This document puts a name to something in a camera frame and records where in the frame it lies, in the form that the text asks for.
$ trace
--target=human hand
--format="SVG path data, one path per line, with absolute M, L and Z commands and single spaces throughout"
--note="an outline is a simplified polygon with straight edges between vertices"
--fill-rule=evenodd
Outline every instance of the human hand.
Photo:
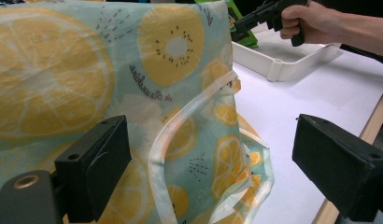
M 285 8 L 281 16 L 283 29 L 280 30 L 280 36 L 283 39 L 292 38 L 302 29 L 305 43 L 336 42 L 341 12 L 310 1 L 307 6 L 295 5 Z

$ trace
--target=human arm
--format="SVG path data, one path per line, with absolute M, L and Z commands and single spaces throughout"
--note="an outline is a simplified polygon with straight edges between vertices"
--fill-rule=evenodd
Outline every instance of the human arm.
M 342 13 L 316 2 L 282 11 L 280 35 L 289 39 L 300 32 L 306 43 L 341 43 L 383 56 L 383 18 Z

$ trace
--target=white tabletop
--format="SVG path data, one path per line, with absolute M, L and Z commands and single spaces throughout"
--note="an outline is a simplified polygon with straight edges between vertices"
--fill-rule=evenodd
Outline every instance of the white tabletop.
M 291 159 L 296 118 L 320 117 L 359 136 L 383 93 L 383 64 L 342 51 L 288 82 L 269 82 L 237 63 L 234 70 L 242 85 L 237 111 L 269 145 L 276 180 L 253 223 L 310 224 L 324 196 Z

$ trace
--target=kiwi slice print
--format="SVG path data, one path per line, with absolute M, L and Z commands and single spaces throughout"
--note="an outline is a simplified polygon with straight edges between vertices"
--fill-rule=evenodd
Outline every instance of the kiwi slice print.
M 147 76 L 168 87 L 187 77 L 203 55 L 204 25 L 189 6 L 157 5 L 138 26 L 138 46 Z

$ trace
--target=forearm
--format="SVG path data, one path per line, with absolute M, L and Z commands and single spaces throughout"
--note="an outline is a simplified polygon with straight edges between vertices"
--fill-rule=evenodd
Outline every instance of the forearm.
M 341 14 L 336 42 L 383 56 L 383 18 Z

